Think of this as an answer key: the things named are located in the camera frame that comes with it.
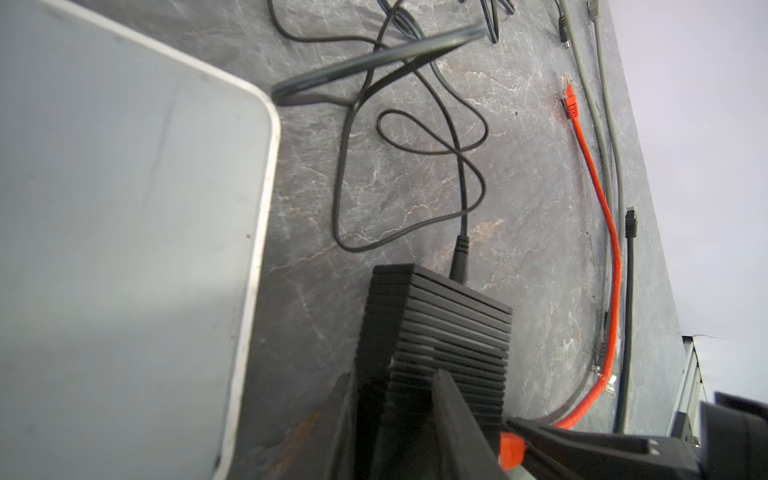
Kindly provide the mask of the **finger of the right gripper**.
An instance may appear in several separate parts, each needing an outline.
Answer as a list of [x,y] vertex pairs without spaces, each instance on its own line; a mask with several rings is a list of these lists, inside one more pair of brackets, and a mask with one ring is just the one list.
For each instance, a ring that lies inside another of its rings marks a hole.
[[700,479],[691,444],[677,438],[591,433],[506,420],[512,458],[536,479]]

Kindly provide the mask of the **black ribbed network switch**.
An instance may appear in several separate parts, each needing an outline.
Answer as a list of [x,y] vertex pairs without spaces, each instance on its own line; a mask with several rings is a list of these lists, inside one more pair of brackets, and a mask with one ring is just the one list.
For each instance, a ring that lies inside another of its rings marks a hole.
[[511,307],[417,264],[374,268],[355,355],[355,475],[376,478],[405,435],[431,420],[448,371],[493,453],[500,450]]

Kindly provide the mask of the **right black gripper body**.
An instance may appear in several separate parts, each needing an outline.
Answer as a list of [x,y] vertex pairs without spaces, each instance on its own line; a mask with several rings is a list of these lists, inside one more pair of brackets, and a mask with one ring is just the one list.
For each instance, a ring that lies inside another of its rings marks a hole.
[[767,404],[716,392],[701,411],[706,479],[767,478]]

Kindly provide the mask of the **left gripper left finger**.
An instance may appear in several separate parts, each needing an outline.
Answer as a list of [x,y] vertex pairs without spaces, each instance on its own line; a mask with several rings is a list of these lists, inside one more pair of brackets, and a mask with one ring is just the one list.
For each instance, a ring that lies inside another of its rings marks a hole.
[[309,430],[302,448],[280,479],[354,479],[357,379],[342,374]]

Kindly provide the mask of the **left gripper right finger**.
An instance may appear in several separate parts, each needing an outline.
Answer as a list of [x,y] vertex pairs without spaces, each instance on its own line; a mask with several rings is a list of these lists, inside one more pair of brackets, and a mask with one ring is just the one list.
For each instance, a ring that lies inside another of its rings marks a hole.
[[439,479],[506,479],[451,374],[438,370],[432,410],[439,448]]

